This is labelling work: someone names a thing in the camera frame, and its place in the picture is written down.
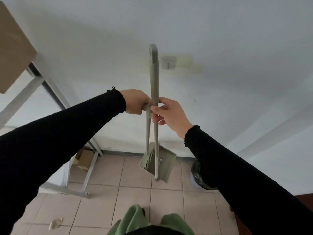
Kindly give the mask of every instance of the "person's right hand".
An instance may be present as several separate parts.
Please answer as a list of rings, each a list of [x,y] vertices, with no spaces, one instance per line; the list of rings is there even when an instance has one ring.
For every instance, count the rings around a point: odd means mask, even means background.
[[[187,131],[193,125],[187,119],[180,104],[165,97],[160,97],[159,102],[163,103],[164,106],[151,106],[152,122],[159,123],[159,125],[167,124],[180,138],[185,139]]]

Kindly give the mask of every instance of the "person's right arm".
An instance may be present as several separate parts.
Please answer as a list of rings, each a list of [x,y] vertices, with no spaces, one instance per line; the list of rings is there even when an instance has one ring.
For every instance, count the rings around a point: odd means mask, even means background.
[[[313,212],[251,164],[193,126],[177,101],[160,98],[153,122],[167,124],[199,160],[204,181],[213,181],[253,234],[313,232]]]

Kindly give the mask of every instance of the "hand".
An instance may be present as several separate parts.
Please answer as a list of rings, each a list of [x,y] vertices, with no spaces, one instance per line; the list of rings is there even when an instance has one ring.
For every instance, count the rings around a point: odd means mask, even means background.
[[[145,103],[152,104],[152,100],[141,90],[122,90],[125,102],[126,102],[126,112],[129,114],[142,114],[142,108]]]
[[[177,101],[160,97],[160,103],[164,106],[151,106],[153,123],[167,124],[177,135],[185,139],[185,135],[193,125],[187,119],[185,112]]]

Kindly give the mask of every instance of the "black trash bag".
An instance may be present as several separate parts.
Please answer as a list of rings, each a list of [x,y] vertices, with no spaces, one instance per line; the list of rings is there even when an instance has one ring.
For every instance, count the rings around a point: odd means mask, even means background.
[[[201,175],[201,165],[199,161],[196,159],[191,166],[191,174],[195,180],[195,182],[201,186],[203,189],[207,190],[216,190],[217,187],[213,181],[204,181]]]

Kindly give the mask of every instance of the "broom and dustpan set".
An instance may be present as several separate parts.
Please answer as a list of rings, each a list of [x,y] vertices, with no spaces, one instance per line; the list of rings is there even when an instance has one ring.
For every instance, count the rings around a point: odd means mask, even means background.
[[[150,83],[151,99],[154,106],[159,105],[159,60],[157,47],[150,45]],[[154,175],[155,180],[163,180],[167,183],[171,170],[174,166],[176,154],[159,145],[159,125],[154,123],[154,142],[150,142],[151,105],[146,104],[147,130],[146,151],[140,161],[140,168]]]

